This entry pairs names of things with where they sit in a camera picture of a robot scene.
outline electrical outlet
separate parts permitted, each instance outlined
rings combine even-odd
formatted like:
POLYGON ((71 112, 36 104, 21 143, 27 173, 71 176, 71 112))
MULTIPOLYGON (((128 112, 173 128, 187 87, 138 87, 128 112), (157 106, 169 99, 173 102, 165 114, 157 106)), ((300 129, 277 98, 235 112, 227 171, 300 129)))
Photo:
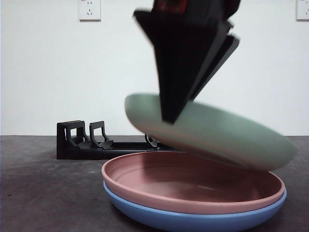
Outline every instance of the electrical outlet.
POLYGON ((101 21, 101 0, 79 0, 80 21, 101 21))
POLYGON ((297 0, 297 21, 309 20, 309 0, 297 0))

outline gray table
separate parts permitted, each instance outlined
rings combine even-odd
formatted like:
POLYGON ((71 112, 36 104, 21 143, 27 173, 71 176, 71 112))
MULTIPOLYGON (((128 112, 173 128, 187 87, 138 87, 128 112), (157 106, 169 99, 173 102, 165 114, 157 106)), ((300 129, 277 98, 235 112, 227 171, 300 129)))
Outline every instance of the gray table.
MULTIPOLYGON (((275 217, 248 232, 309 232, 309 137, 291 139, 298 155, 274 172, 286 185, 287 200, 275 217)), ((55 157, 55 137, 1 137, 1 231, 159 232, 109 202, 101 177, 106 160, 55 157)))

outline plate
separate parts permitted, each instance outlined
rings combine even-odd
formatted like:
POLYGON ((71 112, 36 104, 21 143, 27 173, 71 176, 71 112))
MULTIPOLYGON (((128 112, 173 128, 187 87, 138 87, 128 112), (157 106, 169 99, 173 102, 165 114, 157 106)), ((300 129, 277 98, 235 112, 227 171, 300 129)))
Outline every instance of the plate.
POLYGON ((296 153, 287 137, 208 105, 190 101, 173 125, 162 121, 158 95, 130 95, 125 108, 130 122, 150 137, 225 165, 271 171, 287 164, 296 153))
POLYGON ((284 203, 283 196, 265 208, 238 214, 197 215, 182 214, 152 209, 129 202, 108 189, 104 188, 111 202, 128 217, 142 224, 169 232, 239 232, 250 229, 274 216, 284 203))
POLYGON ((114 158, 103 179, 118 196, 150 208, 189 214, 252 211, 276 202, 284 183, 270 172, 243 170, 184 152, 114 158))

